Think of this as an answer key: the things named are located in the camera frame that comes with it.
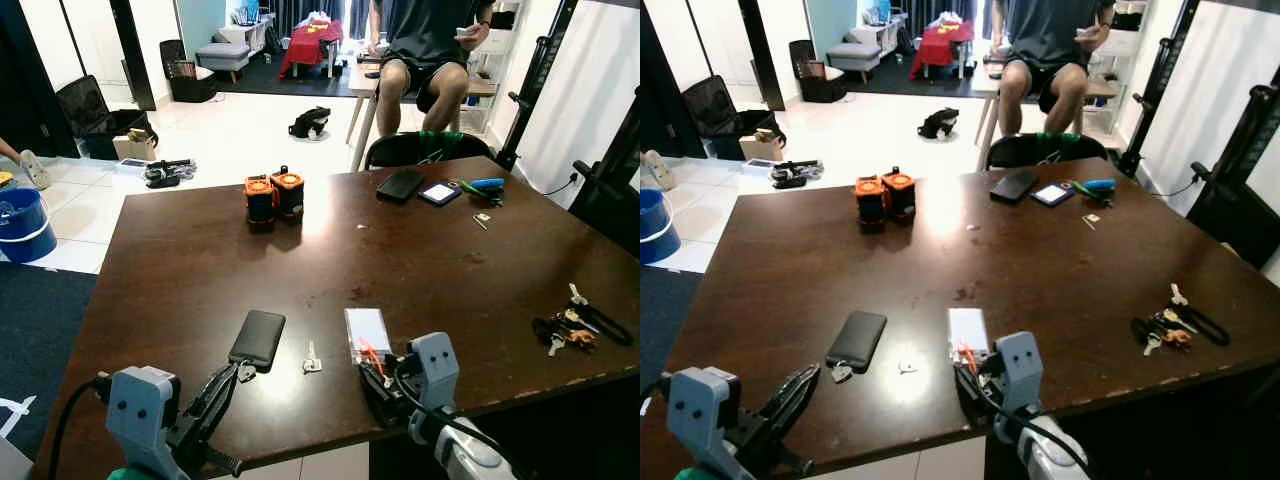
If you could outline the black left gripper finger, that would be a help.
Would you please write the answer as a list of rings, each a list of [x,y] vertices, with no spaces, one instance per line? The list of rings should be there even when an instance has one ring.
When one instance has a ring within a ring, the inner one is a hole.
[[[228,364],[216,370],[198,393],[198,443],[207,444],[225,411],[236,387],[241,383],[241,371],[247,364]]]
[[[786,376],[778,389],[778,443],[791,431],[817,390],[822,366],[810,364]]]
[[[209,439],[225,413],[236,389],[236,365],[215,372],[180,417],[180,439]]]
[[[813,365],[799,367],[786,376],[765,404],[760,416],[773,439],[782,439],[803,415],[813,397]]]

